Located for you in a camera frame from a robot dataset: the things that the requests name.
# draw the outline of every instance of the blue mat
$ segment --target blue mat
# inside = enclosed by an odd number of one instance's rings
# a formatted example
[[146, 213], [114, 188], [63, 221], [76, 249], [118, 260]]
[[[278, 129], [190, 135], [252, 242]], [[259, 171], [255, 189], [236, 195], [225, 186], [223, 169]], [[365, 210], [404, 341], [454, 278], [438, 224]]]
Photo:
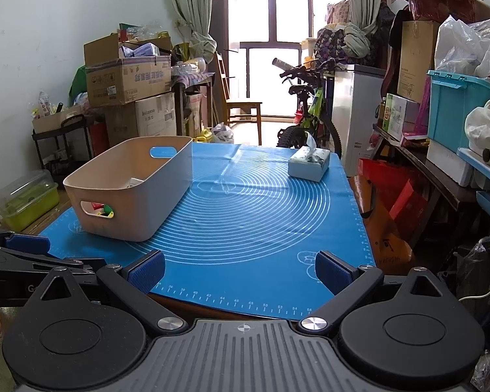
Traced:
[[288, 176], [291, 149], [198, 143], [192, 149], [193, 184], [150, 240], [86, 233], [69, 209], [42, 233], [51, 253], [127, 265], [160, 249], [167, 265], [155, 293], [287, 319], [300, 319], [332, 297], [314, 271], [320, 250], [353, 266], [374, 264], [336, 155], [322, 182], [313, 183]]

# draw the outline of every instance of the bicycle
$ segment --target bicycle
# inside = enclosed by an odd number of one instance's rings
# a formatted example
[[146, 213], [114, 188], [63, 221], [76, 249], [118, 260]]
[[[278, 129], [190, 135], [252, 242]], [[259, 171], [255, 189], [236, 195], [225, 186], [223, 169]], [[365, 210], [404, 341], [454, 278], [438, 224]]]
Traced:
[[[341, 159], [341, 140], [335, 125], [331, 120], [331, 113], [326, 109], [326, 99], [323, 94], [323, 84], [326, 81], [325, 75], [332, 76], [334, 71], [339, 68], [334, 59], [329, 59], [321, 63], [316, 68], [306, 68], [305, 66], [294, 67], [279, 59], [274, 59], [272, 64], [283, 69], [280, 77], [283, 82], [299, 78], [305, 84], [291, 85], [288, 92], [298, 98], [297, 107], [302, 108], [301, 118], [296, 125], [280, 129], [278, 132], [278, 147], [288, 147], [299, 149], [306, 145], [306, 132], [311, 134], [318, 147], [329, 148], [327, 140], [332, 139], [334, 146], [333, 152]], [[312, 104], [308, 106], [308, 99], [314, 96]]]

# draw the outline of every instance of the chair backrest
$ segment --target chair backrest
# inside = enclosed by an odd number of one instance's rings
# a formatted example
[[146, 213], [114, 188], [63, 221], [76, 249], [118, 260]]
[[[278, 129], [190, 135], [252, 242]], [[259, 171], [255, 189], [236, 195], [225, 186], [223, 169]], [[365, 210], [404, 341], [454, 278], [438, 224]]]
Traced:
[[227, 105], [227, 100], [230, 99], [229, 93], [229, 83], [227, 82], [227, 75], [225, 75], [225, 65], [223, 64], [223, 57], [220, 53], [216, 53], [216, 58], [218, 59], [218, 71], [220, 71], [220, 85], [223, 91], [222, 97], [225, 99], [223, 105]]

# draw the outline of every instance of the curtain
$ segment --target curtain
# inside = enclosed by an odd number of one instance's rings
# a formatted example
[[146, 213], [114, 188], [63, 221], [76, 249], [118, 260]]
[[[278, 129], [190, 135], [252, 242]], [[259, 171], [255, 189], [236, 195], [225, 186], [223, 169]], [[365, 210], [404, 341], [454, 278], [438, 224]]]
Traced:
[[351, 23], [345, 26], [345, 52], [362, 58], [370, 52], [367, 35], [377, 30], [376, 19], [381, 0], [350, 0]]
[[211, 61], [216, 51], [216, 41], [209, 35], [212, 0], [172, 0], [180, 22], [192, 30], [191, 57]]

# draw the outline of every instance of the silver bolt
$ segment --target silver bolt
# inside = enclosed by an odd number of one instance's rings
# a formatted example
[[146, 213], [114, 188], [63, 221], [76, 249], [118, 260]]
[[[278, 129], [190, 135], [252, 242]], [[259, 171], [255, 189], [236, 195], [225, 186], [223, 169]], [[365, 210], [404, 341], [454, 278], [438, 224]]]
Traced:
[[327, 322], [320, 317], [307, 317], [302, 320], [302, 327], [306, 330], [323, 330]]
[[158, 327], [163, 330], [176, 330], [183, 326], [183, 320], [178, 317], [165, 317], [158, 321]]

